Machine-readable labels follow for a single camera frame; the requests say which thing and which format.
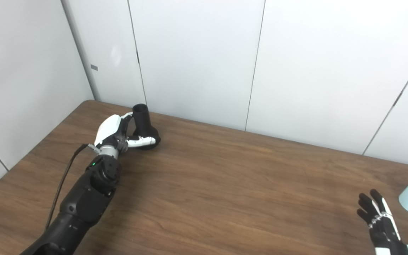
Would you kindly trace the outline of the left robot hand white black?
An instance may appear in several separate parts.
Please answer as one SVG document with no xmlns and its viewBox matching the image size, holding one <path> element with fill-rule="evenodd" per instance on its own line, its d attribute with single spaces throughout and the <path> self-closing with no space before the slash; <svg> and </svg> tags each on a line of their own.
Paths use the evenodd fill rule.
<svg viewBox="0 0 408 255">
<path fill-rule="evenodd" d="M 104 154 L 104 150 L 123 153 L 134 147 L 152 149 L 160 141 L 149 113 L 129 112 L 123 116 L 112 115 L 103 121 L 97 131 L 94 146 L 100 154 Z"/>
</svg>

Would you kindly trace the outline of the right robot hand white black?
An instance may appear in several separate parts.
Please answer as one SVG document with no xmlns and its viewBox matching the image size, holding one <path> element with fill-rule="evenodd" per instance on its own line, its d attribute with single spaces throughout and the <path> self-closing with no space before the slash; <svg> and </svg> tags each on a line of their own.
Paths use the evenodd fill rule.
<svg viewBox="0 0 408 255">
<path fill-rule="evenodd" d="M 384 197 L 375 189 L 358 195 L 357 215 L 367 224 L 376 255 L 408 255 L 395 219 Z"/>
</svg>

